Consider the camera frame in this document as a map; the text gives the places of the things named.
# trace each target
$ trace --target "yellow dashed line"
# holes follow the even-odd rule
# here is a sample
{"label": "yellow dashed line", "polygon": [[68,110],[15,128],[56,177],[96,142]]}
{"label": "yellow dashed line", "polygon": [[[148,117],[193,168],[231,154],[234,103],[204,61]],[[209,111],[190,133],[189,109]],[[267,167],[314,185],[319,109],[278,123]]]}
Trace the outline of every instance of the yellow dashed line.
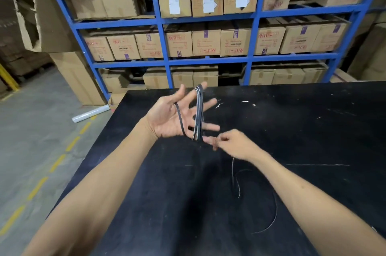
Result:
{"label": "yellow dashed line", "polygon": [[3,236],[6,234],[6,232],[8,232],[9,228],[12,227],[15,220],[17,220],[17,218],[22,214],[22,212],[24,211],[25,208],[26,208],[26,206],[22,205],[17,210],[15,210],[13,215],[11,215],[9,220],[5,223],[3,228],[0,230],[0,236]]}
{"label": "yellow dashed line", "polygon": [[74,147],[74,145],[78,142],[80,139],[80,136],[75,137],[75,139],[67,146],[66,151],[71,151],[71,149]]}
{"label": "yellow dashed line", "polygon": [[39,183],[37,183],[36,187],[32,190],[32,192],[28,195],[27,200],[32,200],[36,194],[39,192],[40,188],[43,186],[43,184],[47,181],[48,177],[42,178]]}
{"label": "yellow dashed line", "polygon": [[83,134],[84,132],[86,132],[87,128],[89,128],[90,125],[91,125],[91,122],[87,122],[86,125],[79,132],[79,134]]}
{"label": "yellow dashed line", "polygon": [[51,169],[50,169],[50,173],[53,173],[56,168],[60,165],[60,163],[64,160],[64,158],[66,157],[66,155],[61,155],[57,161],[52,165]]}

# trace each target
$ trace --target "shelf frame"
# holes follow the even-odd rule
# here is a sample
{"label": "shelf frame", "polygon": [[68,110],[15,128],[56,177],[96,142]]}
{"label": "shelf frame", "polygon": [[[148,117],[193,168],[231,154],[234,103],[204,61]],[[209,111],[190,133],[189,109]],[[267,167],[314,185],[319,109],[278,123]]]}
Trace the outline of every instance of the shelf frame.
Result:
{"label": "shelf frame", "polygon": [[[322,82],[329,82],[335,69],[339,65],[341,58],[344,56],[350,41],[355,35],[363,17],[367,12],[370,12],[370,5],[373,0],[363,0],[355,5],[342,5],[330,7],[310,7],[307,5],[298,5],[296,8],[289,8],[286,10],[272,10],[262,11],[263,0],[258,0],[256,11],[253,13],[241,13],[231,15],[206,16],[202,18],[182,17],[182,18],[161,18],[158,0],[153,0],[155,18],[143,19],[125,19],[125,20],[98,20],[98,21],[79,21],[73,20],[70,11],[63,0],[57,0],[59,6],[68,21],[71,30],[73,31],[79,46],[90,65],[90,68],[95,75],[105,98],[109,99],[109,92],[99,74],[99,68],[117,68],[117,67],[150,67],[150,66],[164,66],[166,69],[167,80],[169,87],[173,88],[172,76],[170,66],[173,65],[202,65],[202,64],[224,64],[224,63],[246,63],[245,76],[243,85],[248,85],[250,79],[250,72],[254,62],[272,62],[272,61],[296,61],[296,60],[317,60],[326,59],[329,68],[324,75]],[[318,15],[318,14],[350,14],[350,26],[343,36],[340,46],[334,52],[328,53],[305,53],[305,54],[283,54],[283,55],[260,55],[254,56],[256,39],[258,35],[259,21],[261,18],[280,17],[280,16],[299,16],[299,15]],[[198,21],[220,21],[220,20],[237,20],[237,19],[253,19],[251,37],[248,47],[247,56],[234,57],[209,57],[206,58],[192,58],[192,59],[169,59],[167,56],[167,45],[165,34],[163,30],[164,24],[170,23],[194,23]],[[79,30],[97,29],[97,28],[116,28],[116,27],[132,27],[141,25],[157,25],[163,59],[161,60],[132,60],[132,61],[116,61],[116,62],[95,62],[92,55],[80,34]]]}

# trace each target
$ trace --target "gray floor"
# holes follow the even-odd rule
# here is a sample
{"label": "gray floor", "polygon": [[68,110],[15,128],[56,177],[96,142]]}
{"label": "gray floor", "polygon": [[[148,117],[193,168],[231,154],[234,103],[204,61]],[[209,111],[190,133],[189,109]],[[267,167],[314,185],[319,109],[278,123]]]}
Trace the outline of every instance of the gray floor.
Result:
{"label": "gray floor", "polygon": [[[81,106],[56,68],[0,102],[0,230],[18,208],[25,206],[0,236],[2,256],[22,253],[111,117],[108,111],[95,120],[72,122],[72,117],[92,108]],[[91,122],[89,128],[80,135],[87,122]],[[66,152],[77,136],[78,142]],[[66,157],[50,173],[62,154]],[[46,176],[42,188],[28,200]]]}

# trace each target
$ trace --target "yellow post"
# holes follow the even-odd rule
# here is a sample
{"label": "yellow post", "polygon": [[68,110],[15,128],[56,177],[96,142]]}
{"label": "yellow post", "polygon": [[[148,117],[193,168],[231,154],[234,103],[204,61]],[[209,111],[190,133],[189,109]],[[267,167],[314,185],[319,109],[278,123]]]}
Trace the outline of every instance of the yellow post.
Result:
{"label": "yellow post", "polygon": [[0,76],[4,79],[4,81],[14,91],[18,91],[19,90],[18,83],[12,78],[12,76],[8,73],[8,71],[1,64],[0,64]]}

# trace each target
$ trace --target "finger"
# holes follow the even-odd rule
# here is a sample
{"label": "finger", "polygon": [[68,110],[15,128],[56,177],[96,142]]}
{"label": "finger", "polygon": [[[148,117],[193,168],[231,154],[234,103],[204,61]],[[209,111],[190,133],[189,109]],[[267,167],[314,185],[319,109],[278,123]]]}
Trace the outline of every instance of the finger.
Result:
{"label": "finger", "polygon": [[[205,112],[207,109],[210,109],[210,108],[213,107],[215,104],[217,104],[217,100],[216,100],[215,98],[210,99],[209,101],[207,101],[207,102],[205,102],[205,103],[203,104],[203,110],[202,110],[202,111]],[[194,107],[190,108],[190,111],[191,111],[191,113],[192,113],[193,115],[195,115],[196,112],[197,112],[197,107],[194,106]]]}
{"label": "finger", "polygon": [[184,96],[185,96],[185,85],[181,84],[178,91],[176,91],[174,94],[167,96],[167,102],[170,104],[174,104],[179,102]]}
{"label": "finger", "polygon": [[202,122],[202,129],[211,131],[220,131],[220,126],[212,123]]}
{"label": "finger", "polygon": [[[201,83],[202,85],[202,88],[205,90],[207,87],[208,87],[208,83],[206,81],[202,82]],[[197,94],[196,94],[196,90],[193,89],[191,90],[186,96],[185,98],[183,98],[181,100],[181,107],[183,106],[189,106],[189,104],[196,98]]]}

